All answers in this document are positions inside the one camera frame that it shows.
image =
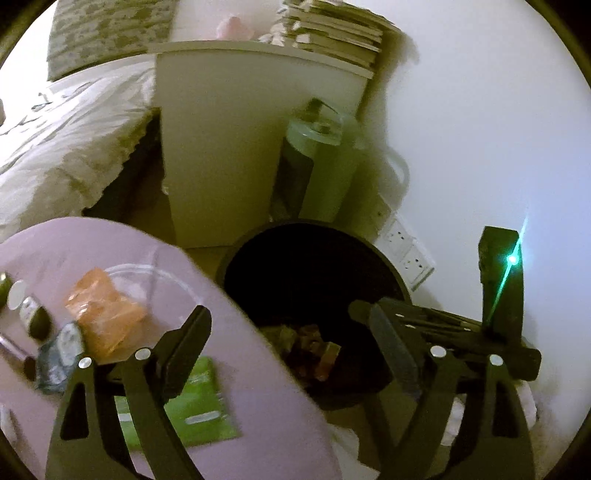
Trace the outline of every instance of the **electrical outlet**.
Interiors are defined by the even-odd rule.
[[[412,291],[433,273],[435,263],[416,240],[397,265],[397,269]]]
[[[374,208],[372,209],[370,220],[375,227],[376,231],[379,233],[386,222],[390,219],[390,215],[392,215],[392,209],[390,205],[387,204],[384,197],[380,194],[376,195]]]
[[[406,255],[413,245],[413,236],[410,235],[399,218],[394,220],[390,230],[385,235],[386,245],[394,261],[398,261]]]

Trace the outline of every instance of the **green packet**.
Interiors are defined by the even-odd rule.
[[[138,434],[129,412],[127,398],[115,397],[119,422],[130,450],[141,450]],[[213,360],[197,359],[183,392],[170,400],[164,411],[185,446],[202,445],[238,437],[217,386]]]

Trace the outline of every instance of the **orange plastic bag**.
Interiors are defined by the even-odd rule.
[[[80,325],[90,355],[98,362],[106,362],[148,313],[119,293],[100,268],[90,270],[78,281],[65,305]]]

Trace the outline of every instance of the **patterned headboard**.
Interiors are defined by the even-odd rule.
[[[47,51],[51,82],[168,40],[177,0],[59,0]]]

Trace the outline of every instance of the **pink table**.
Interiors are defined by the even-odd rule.
[[[213,330],[204,354],[216,361],[242,436],[189,449],[206,480],[341,478],[320,410],[248,318],[182,250],[118,223],[85,218],[51,220],[0,245],[0,270],[25,280],[60,326],[71,321],[63,307],[66,293],[94,267],[109,271],[121,290],[150,308],[152,320],[126,354],[154,346],[164,331],[182,324],[196,303],[211,310]],[[0,313],[0,331],[36,352],[37,345],[27,338],[14,312]],[[15,414],[21,459],[44,478],[59,398],[34,391],[0,358],[0,402]],[[150,474],[140,454],[134,463],[140,473]]]

